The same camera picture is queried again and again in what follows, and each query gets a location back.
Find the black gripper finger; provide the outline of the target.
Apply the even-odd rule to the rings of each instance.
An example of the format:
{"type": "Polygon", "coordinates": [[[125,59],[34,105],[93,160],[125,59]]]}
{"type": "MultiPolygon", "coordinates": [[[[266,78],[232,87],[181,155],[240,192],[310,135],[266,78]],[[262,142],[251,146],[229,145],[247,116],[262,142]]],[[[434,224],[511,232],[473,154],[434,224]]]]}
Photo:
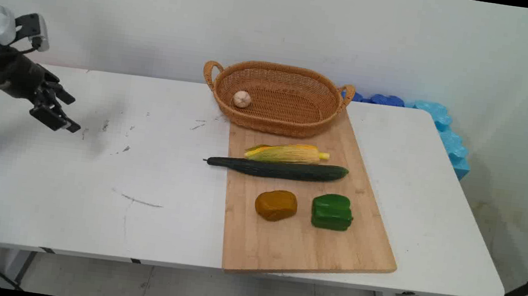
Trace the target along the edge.
{"type": "Polygon", "coordinates": [[[49,103],[53,104],[56,103],[57,99],[66,105],[70,105],[76,101],[59,82],[55,83],[55,81],[44,80],[42,94],[49,103]]]}
{"type": "Polygon", "coordinates": [[[81,129],[80,124],[69,118],[57,104],[39,102],[29,114],[52,131],[64,129],[74,133],[81,129]]]}

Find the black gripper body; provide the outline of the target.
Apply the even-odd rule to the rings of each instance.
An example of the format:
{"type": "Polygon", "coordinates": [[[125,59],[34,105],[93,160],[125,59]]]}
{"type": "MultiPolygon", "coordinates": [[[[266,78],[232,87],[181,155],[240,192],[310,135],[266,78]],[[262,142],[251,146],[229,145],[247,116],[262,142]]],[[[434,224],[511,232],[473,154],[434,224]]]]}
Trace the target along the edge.
{"type": "Polygon", "coordinates": [[[44,80],[60,83],[60,79],[27,57],[34,50],[0,46],[0,90],[16,99],[48,102],[42,94],[44,80]]]}

